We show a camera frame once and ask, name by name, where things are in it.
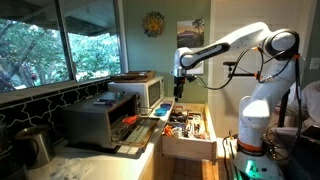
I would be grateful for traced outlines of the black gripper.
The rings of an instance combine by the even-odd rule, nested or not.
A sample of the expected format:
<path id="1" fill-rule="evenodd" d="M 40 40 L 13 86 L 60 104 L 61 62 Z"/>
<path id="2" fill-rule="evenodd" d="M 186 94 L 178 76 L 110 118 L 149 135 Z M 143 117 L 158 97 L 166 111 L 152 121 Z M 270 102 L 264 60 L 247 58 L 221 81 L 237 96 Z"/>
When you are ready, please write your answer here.
<path id="1" fill-rule="evenodd" d="M 176 101 L 178 101 L 182 97 L 185 82 L 185 77 L 174 78 L 174 96 Z"/>

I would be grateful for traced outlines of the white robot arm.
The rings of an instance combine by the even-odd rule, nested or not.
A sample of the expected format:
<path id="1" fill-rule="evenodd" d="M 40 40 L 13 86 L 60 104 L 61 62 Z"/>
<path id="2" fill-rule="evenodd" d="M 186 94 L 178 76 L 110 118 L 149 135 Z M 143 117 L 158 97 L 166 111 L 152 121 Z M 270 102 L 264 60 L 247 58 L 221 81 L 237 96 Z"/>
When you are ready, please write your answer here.
<path id="1" fill-rule="evenodd" d="M 186 72 L 198 63 L 211 57 L 231 52 L 256 49 L 262 54 L 264 62 L 272 60 L 274 64 L 260 78 L 253 93 L 244 97 L 239 108 L 239 134 L 237 143 L 247 151 L 262 150 L 263 129 L 276 103 L 295 82 L 298 73 L 299 34 L 291 29 L 272 31 L 263 22 L 256 22 L 235 30 L 216 42 L 193 51 L 180 47 L 175 51 L 174 96 L 182 96 Z"/>

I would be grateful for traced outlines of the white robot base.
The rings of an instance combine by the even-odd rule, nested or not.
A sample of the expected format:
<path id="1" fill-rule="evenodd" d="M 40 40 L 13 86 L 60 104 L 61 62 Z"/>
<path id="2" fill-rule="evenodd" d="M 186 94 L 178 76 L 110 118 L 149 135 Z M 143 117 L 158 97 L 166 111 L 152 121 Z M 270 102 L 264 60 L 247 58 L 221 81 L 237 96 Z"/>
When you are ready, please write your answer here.
<path id="1" fill-rule="evenodd" d="M 233 165 L 239 180 L 284 180 L 277 163 L 266 155 L 251 156 L 238 152 Z"/>

